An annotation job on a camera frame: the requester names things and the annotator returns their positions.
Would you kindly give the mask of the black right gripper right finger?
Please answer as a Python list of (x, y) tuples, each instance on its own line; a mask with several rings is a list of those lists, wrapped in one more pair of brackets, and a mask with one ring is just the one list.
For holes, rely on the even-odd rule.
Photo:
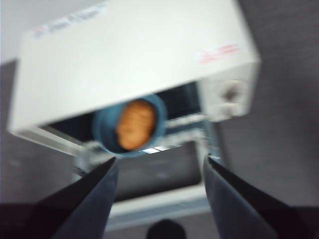
[(208, 202), (222, 239), (317, 239), (318, 207), (289, 206), (250, 185), (208, 154)]

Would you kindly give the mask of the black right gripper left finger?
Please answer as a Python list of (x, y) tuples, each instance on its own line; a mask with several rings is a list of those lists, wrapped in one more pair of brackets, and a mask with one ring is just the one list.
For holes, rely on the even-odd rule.
[(111, 158), (75, 183), (36, 203), (2, 203), (2, 239), (101, 239), (116, 196)]

